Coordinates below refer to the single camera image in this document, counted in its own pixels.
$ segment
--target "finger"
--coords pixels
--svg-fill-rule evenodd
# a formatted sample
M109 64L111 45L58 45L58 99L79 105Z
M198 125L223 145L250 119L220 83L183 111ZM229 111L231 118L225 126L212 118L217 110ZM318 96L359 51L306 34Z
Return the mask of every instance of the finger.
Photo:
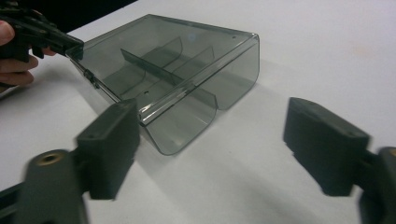
M6 21L0 21L0 46L8 43L14 36L15 32L12 26Z
M24 63L15 59L0 60L0 73L24 72L38 66L38 59L29 55L29 62Z
M34 79L29 71L0 74L0 82L13 86L27 85L32 83Z
M50 47L48 47L48 48L46 48L46 49L43 49L43 53L44 53L45 55L49 55L49 56L53 56L53 55L56 54L55 52L53 52L52 50L50 50Z

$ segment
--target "white table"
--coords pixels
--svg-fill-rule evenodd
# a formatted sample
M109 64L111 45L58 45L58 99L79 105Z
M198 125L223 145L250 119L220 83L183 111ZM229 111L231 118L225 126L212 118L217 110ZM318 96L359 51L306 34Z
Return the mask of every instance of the white table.
M146 14L259 34L255 87L192 144L165 157L142 139L114 202L91 223L360 223L355 188L323 195L282 142L291 96L319 103L396 146L395 1L139 0L70 33L88 41ZM106 107L70 61L48 57L35 82L0 95L0 189L42 152L74 138Z

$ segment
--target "black tool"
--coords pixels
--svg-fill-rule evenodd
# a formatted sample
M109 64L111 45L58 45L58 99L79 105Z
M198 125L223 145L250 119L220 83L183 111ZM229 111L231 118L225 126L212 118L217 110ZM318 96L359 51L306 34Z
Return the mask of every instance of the black tool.
M44 15L21 6L18 1L0 0L0 21L8 22L15 31L15 37L0 46L0 59L13 58L28 63L30 49L39 58L44 57L44 48L63 56L69 49L83 51L82 40L61 32ZM13 87L4 83L0 86Z
M0 192L0 223L88 223L82 194L115 199L139 140L135 100L112 105L77 137L75 150L34 157L24 181Z
M354 185L363 190L361 223L396 223L396 147L369 152L367 133L299 98L290 98L283 139L326 195L348 196Z

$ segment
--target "screw hole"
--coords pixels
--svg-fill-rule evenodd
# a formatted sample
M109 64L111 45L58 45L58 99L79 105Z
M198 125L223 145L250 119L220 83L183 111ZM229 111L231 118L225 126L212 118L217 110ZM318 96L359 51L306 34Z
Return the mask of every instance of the screw hole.
M390 150L390 154L396 157L396 148Z
M352 132L352 131L348 131L346 134L348 134L351 137L355 137L357 136L356 133Z
M60 161L63 156L64 155L59 152L44 155L38 160L37 165L39 165L39 166L51 165L55 162Z

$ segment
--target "gray tinted plastic container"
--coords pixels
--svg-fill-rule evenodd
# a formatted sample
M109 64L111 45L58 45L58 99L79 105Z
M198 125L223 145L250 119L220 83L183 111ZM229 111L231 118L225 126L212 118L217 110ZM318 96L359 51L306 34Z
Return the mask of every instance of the gray tinted plastic container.
M252 88L259 45L253 33L147 15L67 55L111 101L135 98L140 125L172 155Z

